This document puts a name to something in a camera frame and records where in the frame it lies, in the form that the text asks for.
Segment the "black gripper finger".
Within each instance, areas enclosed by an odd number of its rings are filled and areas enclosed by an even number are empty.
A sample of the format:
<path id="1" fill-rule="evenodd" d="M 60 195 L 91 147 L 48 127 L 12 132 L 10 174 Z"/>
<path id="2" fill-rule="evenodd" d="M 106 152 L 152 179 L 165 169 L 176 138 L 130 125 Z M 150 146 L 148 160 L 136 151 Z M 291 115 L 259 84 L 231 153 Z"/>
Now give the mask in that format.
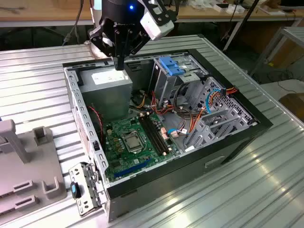
<path id="1" fill-rule="evenodd" d="M 116 56 L 116 44 L 103 32 L 101 25 L 88 32 L 93 53 L 99 57 L 110 57 L 116 70 L 120 70 L 120 58 Z"/>
<path id="2" fill-rule="evenodd" d="M 124 70 L 125 58 L 135 55 L 149 40 L 150 37 L 144 30 L 141 30 L 134 38 L 132 38 L 132 33 L 129 31 L 125 46 L 120 55 L 120 70 Z"/>

